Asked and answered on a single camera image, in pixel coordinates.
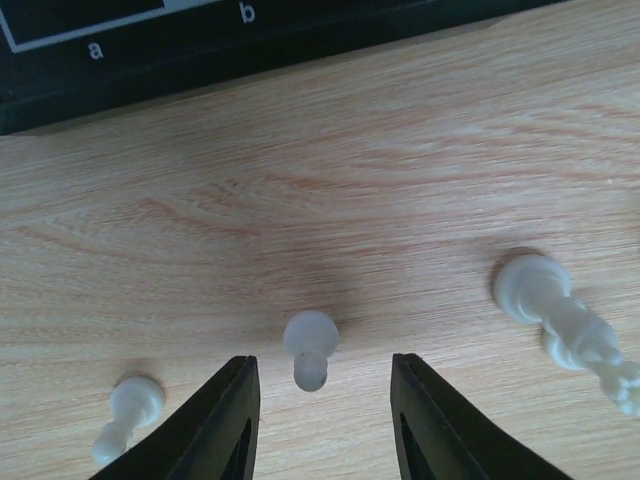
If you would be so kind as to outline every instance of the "chess pawn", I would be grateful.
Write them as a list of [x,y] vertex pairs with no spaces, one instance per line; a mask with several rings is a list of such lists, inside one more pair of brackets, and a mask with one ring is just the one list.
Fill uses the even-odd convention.
[[131,445],[133,431],[152,424],[160,417],[164,392],[153,380],[132,377],[120,383],[111,393],[109,403],[113,421],[107,423],[93,444],[93,458],[108,465]]
[[328,315],[307,310],[293,316],[284,330],[284,346],[293,357],[293,378],[305,392],[315,392],[327,381],[329,357],[340,343],[340,333]]

